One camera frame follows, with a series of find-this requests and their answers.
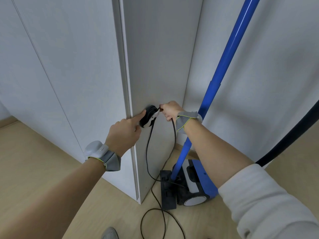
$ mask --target gray wrist strap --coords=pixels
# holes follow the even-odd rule
[[[197,112],[180,112],[180,113],[178,113],[177,118],[176,118],[176,130],[179,131],[182,128],[184,128],[185,124],[190,119],[197,119]]]
[[[100,160],[103,161],[106,166],[106,171],[119,171],[121,169],[121,158],[117,156],[114,152],[108,150]]]

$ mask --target wooden floor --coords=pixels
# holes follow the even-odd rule
[[[266,169],[289,193],[300,199],[319,218],[319,124],[314,125]],[[179,151],[167,164],[171,168]],[[80,163],[20,122],[0,129],[0,228],[40,194],[61,180]],[[160,197],[160,184],[154,191]],[[100,238],[108,226],[120,239],[142,238],[140,221],[150,208],[158,207],[152,194],[142,205],[101,179],[89,195],[64,238]],[[193,207],[180,206],[172,213],[187,239],[239,238],[230,212],[218,196]],[[165,238],[182,238],[171,217]],[[162,238],[160,211],[144,219],[145,238]]]

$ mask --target shoe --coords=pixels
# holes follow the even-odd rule
[[[113,227],[109,227],[103,232],[101,239],[119,239],[119,237],[116,230]]]

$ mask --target sleeve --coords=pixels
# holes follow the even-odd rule
[[[239,171],[218,191],[242,238],[319,238],[318,221],[311,211],[257,164]]]

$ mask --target hand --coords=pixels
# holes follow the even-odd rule
[[[184,109],[181,108],[176,101],[170,101],[169,103],[161,104],[159,107],[161,108],[162,113],[165,115],[166,120],[170,121],[173,118],[175,123],[178,113],[184,111]]]
[[[131,119],[122,119],[110,127],[105,145],[109,150],[122,157],[124,153],[135,145],[141,134],[141,127],[137,123],[145,116],[146,110]]]

